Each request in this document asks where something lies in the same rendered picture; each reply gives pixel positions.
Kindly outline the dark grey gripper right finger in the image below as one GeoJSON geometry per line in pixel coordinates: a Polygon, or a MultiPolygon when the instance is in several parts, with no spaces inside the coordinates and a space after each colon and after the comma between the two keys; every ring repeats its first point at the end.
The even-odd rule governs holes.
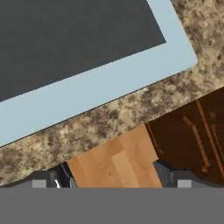
{"type": "Polygon", "coordinates": [[[217,187],[215,183],[199,178],[188,170],[172,169],[165,163],[157,160],[153,163],[162,187],[171,188],[199,188],[217,187]]]}

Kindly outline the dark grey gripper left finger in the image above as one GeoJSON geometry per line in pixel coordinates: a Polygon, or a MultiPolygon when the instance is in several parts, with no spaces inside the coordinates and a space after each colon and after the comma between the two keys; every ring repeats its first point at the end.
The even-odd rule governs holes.
{"type": "Polygon", "coordinates": [[[67,163],[58,164],[47,171],[35,171],[28,177],[10,183],[8,187],[76,188],[77,184],[67,163]]]}

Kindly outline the light wooden cupboard front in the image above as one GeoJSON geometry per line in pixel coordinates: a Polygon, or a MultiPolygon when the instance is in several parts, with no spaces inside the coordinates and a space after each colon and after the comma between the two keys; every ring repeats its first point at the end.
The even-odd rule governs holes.
{"type": "Polygon", "coordinates": [[[145,125],[67,161],[78,187],[160,188],[145,125]]]}

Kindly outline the pale blue hob dark glass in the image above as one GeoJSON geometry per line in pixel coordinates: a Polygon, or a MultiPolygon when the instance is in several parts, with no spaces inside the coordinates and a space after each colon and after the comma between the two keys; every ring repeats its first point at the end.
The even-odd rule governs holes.
{"type": "Polygon", "coordinates": [[[171,0],[0,0],[0,147],[197,62],[171,0]]]}

